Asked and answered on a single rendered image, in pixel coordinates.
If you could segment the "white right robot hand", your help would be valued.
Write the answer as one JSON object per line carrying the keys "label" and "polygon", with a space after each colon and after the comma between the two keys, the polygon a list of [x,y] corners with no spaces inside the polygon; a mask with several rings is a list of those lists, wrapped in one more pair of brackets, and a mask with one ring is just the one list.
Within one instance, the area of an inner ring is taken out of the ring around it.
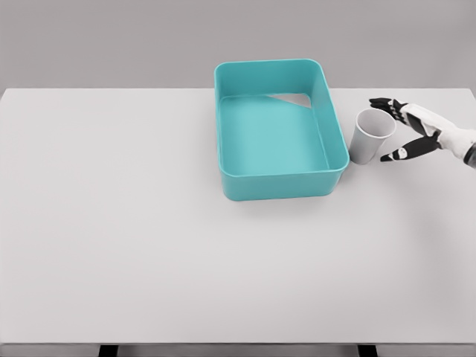
{"label": "white right robot hand", "polygon": [[381,162],[404,161],[442,149],[440,136],[455,125],[444,117],[414,103],[400,103],[397,99],[377,97],[369,99],[370,106],[387,112],[395,121],[403,123],[421,135],[391,153],[383,155]]}

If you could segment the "white paper cup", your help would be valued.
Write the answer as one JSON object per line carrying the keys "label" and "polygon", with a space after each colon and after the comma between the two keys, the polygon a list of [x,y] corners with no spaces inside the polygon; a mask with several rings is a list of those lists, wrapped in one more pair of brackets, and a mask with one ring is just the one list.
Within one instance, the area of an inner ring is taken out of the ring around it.
{"label": "white paper cup", "polygon": [[362,110],[356,117],[350,160],[355,164],[368,164],[395,131],[396,121],[387,112],[374,108]]}

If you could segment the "teal plastic basket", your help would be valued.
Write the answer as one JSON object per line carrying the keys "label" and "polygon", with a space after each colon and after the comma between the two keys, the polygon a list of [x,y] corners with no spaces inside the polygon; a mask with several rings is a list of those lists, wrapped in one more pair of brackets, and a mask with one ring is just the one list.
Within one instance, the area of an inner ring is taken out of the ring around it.
{"label": "teal plastic basket", "polygon": [[233,201],[330,194],[350,157],[321,65],[224,62],[214,70],[216,151]]}

